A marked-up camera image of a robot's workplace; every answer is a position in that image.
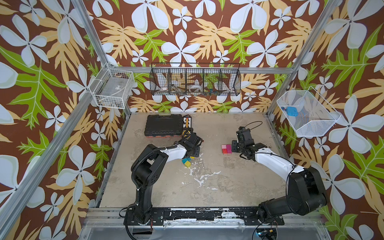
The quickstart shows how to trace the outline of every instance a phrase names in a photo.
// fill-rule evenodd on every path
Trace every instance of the pink block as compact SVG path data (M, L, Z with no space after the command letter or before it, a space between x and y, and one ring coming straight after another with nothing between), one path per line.
M228 154L232 153L232 146L230 144L227 144L227 153Z

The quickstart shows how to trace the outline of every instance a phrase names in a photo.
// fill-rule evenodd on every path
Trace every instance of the floral wallpaper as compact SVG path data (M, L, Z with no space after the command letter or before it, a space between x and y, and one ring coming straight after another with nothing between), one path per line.
M106 57L115 66L149 66L155 62L180 66L180 62L185 62L184 66L240 63L241 67L290 67L325 2L92 0L84 3ZM264 112L285 77L243 74L241 95L237 97L187 95L166 99L150 94L148 74L135 75L137 85L129 99L132 112ZM218 79L210 81L214 86Z
M314 87L342 114L325 136L298 138L278 108L270 116L291 158L319 170L335 240L384 238L383 13L383 1L343 1L290 84Z
M0 0L0 214L100 69L70 0ZM92 103L7 239L78 238L121 134Z

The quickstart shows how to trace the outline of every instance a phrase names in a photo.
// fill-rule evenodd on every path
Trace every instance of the black toolbox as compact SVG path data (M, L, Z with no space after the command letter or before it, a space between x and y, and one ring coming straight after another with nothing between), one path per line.
M146 137L180 136L183 133L181 114L168 116L148 115L144 135Z

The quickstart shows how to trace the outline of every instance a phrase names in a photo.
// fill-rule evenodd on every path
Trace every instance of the concrete floor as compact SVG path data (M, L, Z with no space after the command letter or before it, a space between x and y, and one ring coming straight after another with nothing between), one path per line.
M131 180L131 165L150 143L157 147L172 145L180 137L147 138L144 136L147 114L133 114L124 134L118 156L108 180L100 207L126 207L135 201L135 185ZM223 155L222 144L236 139L239 126L263 121L251 130L255 142L261 142L278 153L270 130L261 113L195 113L194 132L204 142L200 157L192 160L188 169L181 160L166 163L154 184L154 207L229 207L255 206L285 195L285 181L273 171L239 153Z

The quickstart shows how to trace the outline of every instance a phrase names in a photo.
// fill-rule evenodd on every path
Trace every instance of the yellow block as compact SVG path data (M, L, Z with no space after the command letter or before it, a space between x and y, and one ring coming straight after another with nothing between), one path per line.
M187 168L189 168L189 167L191 166L191 162L190 162L190 161L186 161L186 162L184 163L184 165L185 165Z

